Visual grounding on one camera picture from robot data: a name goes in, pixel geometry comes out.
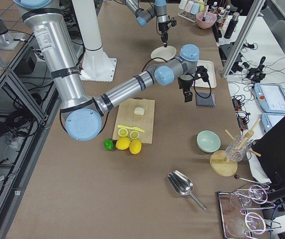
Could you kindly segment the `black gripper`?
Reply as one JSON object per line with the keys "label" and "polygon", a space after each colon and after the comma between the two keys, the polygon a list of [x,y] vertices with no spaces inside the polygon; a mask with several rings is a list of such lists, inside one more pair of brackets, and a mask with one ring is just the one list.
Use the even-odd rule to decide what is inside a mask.
{"label": "black gripper", "polygon": [[204,66],[198,66],[194,73],[187,73],[187,76],[190,76],[190,80],[184,80],[181,77],[178,77],[179,88],[183,90],[184,101],[190,102],[193,99],[193,93],[190,91],[192,84],[199,79],[202,79],[203,82],[209,83],[209,76],[207,69]]}
{"label": "black gripper", "polygon": [[164,44],[164,47],[167,47],[168,41],[168,30],[170,27],[175,27],[177,25],[177,21],[175,19],[169,19],[165,22],[158,23],[158,29],[160,31],[160,37]]}

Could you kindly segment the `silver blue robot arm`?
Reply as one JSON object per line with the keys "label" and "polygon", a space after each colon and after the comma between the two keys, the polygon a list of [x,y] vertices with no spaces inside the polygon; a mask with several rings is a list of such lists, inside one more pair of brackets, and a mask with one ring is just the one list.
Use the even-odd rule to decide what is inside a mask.
{"label": "silver blue robot arm", "polygon": [[148,9],[143,9],[139,5],[138,0],[122,0],[122,4],[126,5],[135,15],[140,26],[145,26],[154,17],[156,18],[156,31],[160,35],[163,46],[168,46],[168,31],[177,24],[174,17],[170,18],[167,14],[167,3],[165,0],[155,0]]}
{"label": "silver blue robot arm", "polygon": [[116,60],[102,49],[94,2],[73,1],[85,46],[82,67],[78,67],[59,1],[18,0],[16,4],[23,22],[34,32],[62,100],[60,118],[65,119],[64,128],[75,140],[95,138],[102,130],[102,117],[106,112],[147,87],[154,83],[166,86],[185,75],[194,76],[198,69],[199,48],[186,44],[180,54],[168,62],[152,65],[99,97],[90,97],[84,90],[82,78],[112,79],[116,67]]}

